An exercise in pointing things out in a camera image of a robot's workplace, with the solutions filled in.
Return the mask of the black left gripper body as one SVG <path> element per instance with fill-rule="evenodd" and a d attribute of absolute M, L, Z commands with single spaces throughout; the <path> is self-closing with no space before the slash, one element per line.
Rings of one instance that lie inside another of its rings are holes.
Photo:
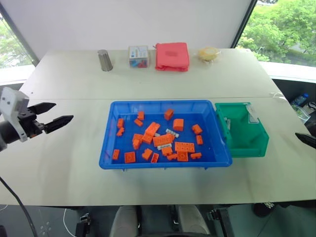
<path fill-rule="evenodd" d="M 45 125 L 37 121 L 37 115 L 45 113 L 43 108 L 28 107 L 19 112 L 19 123 L 28 138 L 34 138 L 45 131 Z"/>

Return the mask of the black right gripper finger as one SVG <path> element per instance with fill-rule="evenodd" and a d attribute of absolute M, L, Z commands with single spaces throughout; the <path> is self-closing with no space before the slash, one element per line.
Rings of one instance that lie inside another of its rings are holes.
<path fill-rule="evenodd" d="M 303 133 L 295 133 L 295 135 L 304 144 L 316 148 L 316 138 L 314 136 Z"/>

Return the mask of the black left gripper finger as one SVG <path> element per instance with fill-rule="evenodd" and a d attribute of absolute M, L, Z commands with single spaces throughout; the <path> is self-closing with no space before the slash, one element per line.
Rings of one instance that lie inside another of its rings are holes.
<path fill-rule="evenodd" d="M 55 103 L 42 102 L 42 103 L 35 104 L 33 106 L 28 107 L 28 110 L 30 110 L 31 112 L 33 112 L 36 115 L 40 115 L 40 114 L 46 113 L 54 106 L 56 106 Z"/>
<path fill-rule="evenodd" d="M 46 134 L 49 134 L 57 129 L 66 126 L 73 118 L 73 115 L 58 117 L 54 119 L 52 122 L 45 124 L 44 131 Z"/>

